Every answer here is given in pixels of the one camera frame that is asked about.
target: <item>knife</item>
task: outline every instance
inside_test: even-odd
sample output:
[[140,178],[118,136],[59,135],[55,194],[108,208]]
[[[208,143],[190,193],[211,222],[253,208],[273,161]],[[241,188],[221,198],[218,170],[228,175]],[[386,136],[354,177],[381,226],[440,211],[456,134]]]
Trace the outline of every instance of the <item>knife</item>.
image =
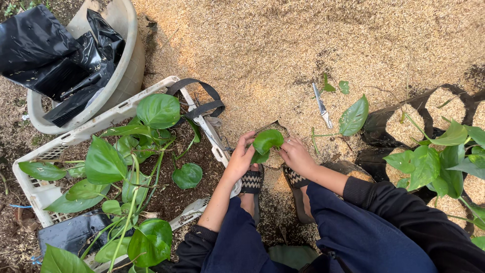
[[313,91],[315,92],[315,98],[317,99],[318,109],[320,110],[320,115],[322,116],[323,120],[325,121],[327,128],[332,129],[333,124],[332,124],[332,121],[328,117],[328,111],[325,108],[325,105],[323,104],[322,99],[320,99],[320,92],[318,91],[315,83],[312,83],[311,85],[313,86]]

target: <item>plastic crate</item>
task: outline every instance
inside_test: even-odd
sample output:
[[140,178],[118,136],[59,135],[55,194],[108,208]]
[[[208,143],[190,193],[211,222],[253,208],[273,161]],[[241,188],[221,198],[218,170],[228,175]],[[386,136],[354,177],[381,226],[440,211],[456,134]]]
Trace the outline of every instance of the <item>plastic crate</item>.
[[[172,84],[178,80],[179,78],[176,76],[167,77],[131,97],[130,99],[111,108],[105,113],[93,118],[80,127],[59,136],[53,141],[43,145],[42,147],[17,159],[14,162],[12,166],[14,174],[43,227],[47,227],[70,218],[68,214],[43,210],[62,195],[61,189],[55,185],[55,181],[39,181],[28,176],[26,173],[20,170],[18,163],[34,159],[60,158],[67,147],[77,145],[85,140],[90,139],[91,135],[96,132],[112,127],[114,124],[117,124],[127,118],[134,117],[136,115],[136,107],[143,98],[155,92],[161,91],[166,87],[172,86]],[[189,105],[189,110],[196,108],[196,105],[187,90],[182,88],[180,91]],[[212,125],[206,122],[202,116],[195,118],[194,122],[201,127],[211,142],[212,153],[214,154],[216,160],[222,162],[224,166],[227,167],[230,156],[227,151],[225,151],[224,146],[222,145]],[[237,195],[240,190],[241,181],[239,180],[233,188],[231,197]],[[210,198],[199,199],[190,204],[180,216],[172,221],[173,224],[171,222],[172,230],[177,229],[178,227],[188,223],[190,220],[200,215],[206,208],[209,199]]]

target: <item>patterned sandal strap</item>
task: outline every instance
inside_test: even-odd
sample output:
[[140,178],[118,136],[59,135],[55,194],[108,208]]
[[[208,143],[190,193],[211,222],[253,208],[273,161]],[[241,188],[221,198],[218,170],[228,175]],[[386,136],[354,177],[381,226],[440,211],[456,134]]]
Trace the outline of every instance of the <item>patterned sandal strap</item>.
[[241,178],[242,186],[241,192],[244,193],[259,193],[263,179],[259,171],[247,171]]
[[283,172],[285,174],[286,179],[290,181],[291,187],[294,189],[298,189],[310,184],[310,180],[306,179],[305,177],[295,173],[290,167],[283,166]]

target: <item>navy blue pants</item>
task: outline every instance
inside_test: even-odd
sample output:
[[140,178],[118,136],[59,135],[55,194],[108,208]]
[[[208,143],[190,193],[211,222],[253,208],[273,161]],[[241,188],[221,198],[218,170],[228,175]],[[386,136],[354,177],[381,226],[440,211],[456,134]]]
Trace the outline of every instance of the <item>navy blue pants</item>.
[[[331,248],[354,273],[435,273],[429,256],[404,233],[379,216],[339,199],[311,182],[307,188],[311,214],[320,233],[317,247]],[[297,273],[270,260],[251,215],[234,197],[204,273]],[[342,272],[330,259],[330,272]]]

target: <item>black sleeve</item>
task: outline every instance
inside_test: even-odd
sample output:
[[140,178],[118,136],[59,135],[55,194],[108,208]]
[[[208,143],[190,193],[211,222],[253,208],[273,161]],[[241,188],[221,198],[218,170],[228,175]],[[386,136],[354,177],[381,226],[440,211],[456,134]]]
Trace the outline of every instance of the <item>black sleeve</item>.
[[200,273],[204,259],[214,248],[217,235],[217,232],[197,224],[193,225],[175,251],[178,262],[172,267],[172,272]]
[[439,272],[485,272],[485,252],[442,211],[391,182],[369,183],[349,177],[344,200],[382,217],[418,244]]

